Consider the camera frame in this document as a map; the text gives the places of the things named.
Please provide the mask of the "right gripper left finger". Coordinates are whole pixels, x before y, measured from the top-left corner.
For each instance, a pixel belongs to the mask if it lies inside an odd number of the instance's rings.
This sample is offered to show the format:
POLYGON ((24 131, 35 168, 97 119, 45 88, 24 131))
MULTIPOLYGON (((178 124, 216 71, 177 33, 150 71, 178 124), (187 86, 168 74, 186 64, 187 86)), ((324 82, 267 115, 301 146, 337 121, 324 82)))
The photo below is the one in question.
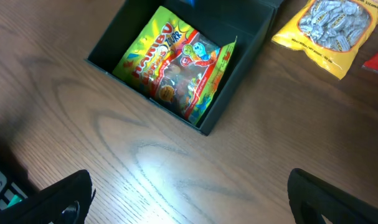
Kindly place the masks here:
POLYGON ((94 196, 89 172, 79 170, 0 211, 0 223, 84 224, 94 196))

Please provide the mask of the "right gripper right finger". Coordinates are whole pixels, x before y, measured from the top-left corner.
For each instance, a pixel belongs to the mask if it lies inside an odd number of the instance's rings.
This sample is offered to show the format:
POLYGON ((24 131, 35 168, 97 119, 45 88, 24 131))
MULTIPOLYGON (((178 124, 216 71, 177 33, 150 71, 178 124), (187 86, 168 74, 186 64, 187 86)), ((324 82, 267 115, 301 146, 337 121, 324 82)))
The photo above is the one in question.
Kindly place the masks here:
POLYGON ((373 223, 378 224, 378 208, 345 191, 295 168, 288 178, 288 198, 296 224, 373 223))

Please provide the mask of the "yellow candy bag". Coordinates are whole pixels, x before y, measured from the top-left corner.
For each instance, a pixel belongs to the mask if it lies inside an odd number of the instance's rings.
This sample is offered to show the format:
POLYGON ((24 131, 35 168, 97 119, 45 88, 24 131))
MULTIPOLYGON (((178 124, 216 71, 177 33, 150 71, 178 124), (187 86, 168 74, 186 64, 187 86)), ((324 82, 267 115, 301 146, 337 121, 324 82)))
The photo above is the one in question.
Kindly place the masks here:
POLYGON ((338 79, 378 25, 378 0, 310 0, 273 37, 338 79))

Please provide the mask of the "Haribo worms candy bag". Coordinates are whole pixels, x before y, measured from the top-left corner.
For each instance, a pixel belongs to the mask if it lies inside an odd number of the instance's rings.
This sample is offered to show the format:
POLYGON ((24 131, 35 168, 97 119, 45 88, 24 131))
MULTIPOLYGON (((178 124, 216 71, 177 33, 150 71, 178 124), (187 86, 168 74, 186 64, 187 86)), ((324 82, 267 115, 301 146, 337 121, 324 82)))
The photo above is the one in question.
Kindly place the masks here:
POLYGON ((112 74, 196 125, 229 64, 235 43, 219 47, 160 6, 112 74))

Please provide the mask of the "dark green lidded box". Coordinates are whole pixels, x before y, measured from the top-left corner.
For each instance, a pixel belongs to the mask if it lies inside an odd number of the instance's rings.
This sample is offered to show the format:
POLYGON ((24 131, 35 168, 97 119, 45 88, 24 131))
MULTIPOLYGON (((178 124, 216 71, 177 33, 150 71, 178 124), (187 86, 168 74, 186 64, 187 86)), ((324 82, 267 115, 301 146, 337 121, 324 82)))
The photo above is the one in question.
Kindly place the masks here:
POLYGON ((194 129, 207 136, 251 69, 272 28, 281 1, 125 1, 86 61, 108 76, 159 6, 164 6, 217 45, 237 39, 227 71, 205 116, 194 129))

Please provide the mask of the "blue Oreo cookie pack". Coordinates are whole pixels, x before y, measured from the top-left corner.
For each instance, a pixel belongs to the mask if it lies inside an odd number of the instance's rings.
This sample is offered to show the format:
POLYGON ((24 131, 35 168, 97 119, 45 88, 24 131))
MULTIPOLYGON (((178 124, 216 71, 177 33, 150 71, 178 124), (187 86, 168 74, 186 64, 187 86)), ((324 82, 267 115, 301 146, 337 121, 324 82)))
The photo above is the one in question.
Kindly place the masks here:
POLYGON ((184 4, 188 4, 192 7, 194 7, 196 5, 196 0, 180 0, 182 3, 184 4))

